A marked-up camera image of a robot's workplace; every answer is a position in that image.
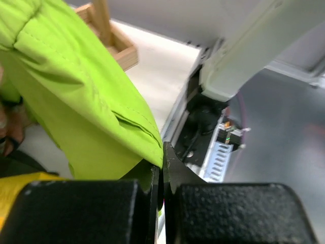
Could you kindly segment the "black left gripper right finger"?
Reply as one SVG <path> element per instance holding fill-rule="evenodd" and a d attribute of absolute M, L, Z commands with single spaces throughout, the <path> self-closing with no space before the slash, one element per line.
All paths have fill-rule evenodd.
<path fill-rule="evenodd" d="M 183 230 L 183 185 L 202 185 L 206 182 L 189 169 L 177 156 L 170 142 L 163 144 L 163 182 L 165 204 L 165 227 L 167 243 L 178 243 Z"/>

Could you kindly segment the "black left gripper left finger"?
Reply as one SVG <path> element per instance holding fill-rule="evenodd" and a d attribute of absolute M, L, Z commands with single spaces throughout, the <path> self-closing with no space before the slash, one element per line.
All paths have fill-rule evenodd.
<path fill-rule="evenodd" d="M 163 206 L 163 178 L 159 167 L 139 163 L 139 182 L 145 193 L 145 243 L 157 242 L 158 211 Z"/>

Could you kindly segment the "lime green shorts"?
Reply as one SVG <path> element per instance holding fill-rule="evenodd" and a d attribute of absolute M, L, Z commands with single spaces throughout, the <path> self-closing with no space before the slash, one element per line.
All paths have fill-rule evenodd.
<path fill-rule="evenodd" d="M 162 167 L 152 112 L 123 69 L 63 1 L 1 1 L 2 91 L 22 100 L 79 180 Z"/>

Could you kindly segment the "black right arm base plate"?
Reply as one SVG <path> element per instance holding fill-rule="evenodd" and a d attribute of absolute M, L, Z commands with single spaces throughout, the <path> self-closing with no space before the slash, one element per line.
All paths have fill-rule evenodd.
<path fill-rule="evenodd" d="M 228 101 L 220 102 L 202 94 L 188 101 L 188 116 L 175 146 L 184 164 L 202 166 L 212 134 L 228 104 Z"/>

